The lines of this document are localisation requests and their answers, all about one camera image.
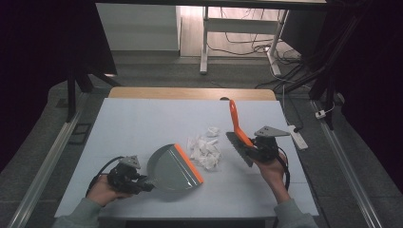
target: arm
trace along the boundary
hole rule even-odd
[[[278,227],[280,228],[313,228],[317,227],[310,214],[303,214],[297,207],[295,201],[288,194],[283,182],[284,169],[278,160],[259,162],[253,160],[258,166],[264,180],[269,184],[276,197],[278,206],[275,207],[278,216]]]
[[[106,175],[99,177],[86,198],[83,198],[69,216],[56,219],[53,228],[95,228],[99,226],[101,208],[117,198],[128,198],[130,194],[116,192],[107,183]]]

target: white crumpled paper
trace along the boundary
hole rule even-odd
[[[191,151],[190,159],[197,162],[207,170],[217,168],[221,159],[221,152],[218,147],[219,140],[211,138],[218,137],[220,130],[216,127],[208,127],[208,132],[205,134],[208,141],[203,136],[196,138],[188,138],[187,149]]]

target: sleeve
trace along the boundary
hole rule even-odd
[[[287,200],[275,207],[279,228],[317,228],[310,214],[303,214],[294,199]]]
[[[97,228],[101,208],[98,203],[82,198],[71,215],[56,219],[52,228]]]

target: white power strip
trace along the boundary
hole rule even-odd
[[[299,134],[299,132],[294,132],[294,129],[296,127],[294,125],[289,125],[288,129],[290,129],[290,134],[293,137],[294,142],[296,143],[298,149],[303,150],[308,148],[308,145],[306,142],[302,139],[302,136]]]

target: dustpan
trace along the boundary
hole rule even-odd
[[[142,181],[166,192],[180,192],[203,183],[202,175],[176,143],[154,152],[147,173]]]

